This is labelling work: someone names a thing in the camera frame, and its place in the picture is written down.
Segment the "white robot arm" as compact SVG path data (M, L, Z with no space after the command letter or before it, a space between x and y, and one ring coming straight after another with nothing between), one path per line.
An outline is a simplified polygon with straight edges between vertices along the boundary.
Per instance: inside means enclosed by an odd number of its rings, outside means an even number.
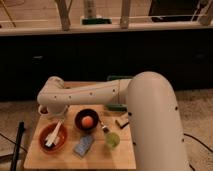
M117 79L67 88L48 78L37 95L41 107L60 115L70 105L124 104L129 115L137 171L190 171L177 99L170 82L147 71Z

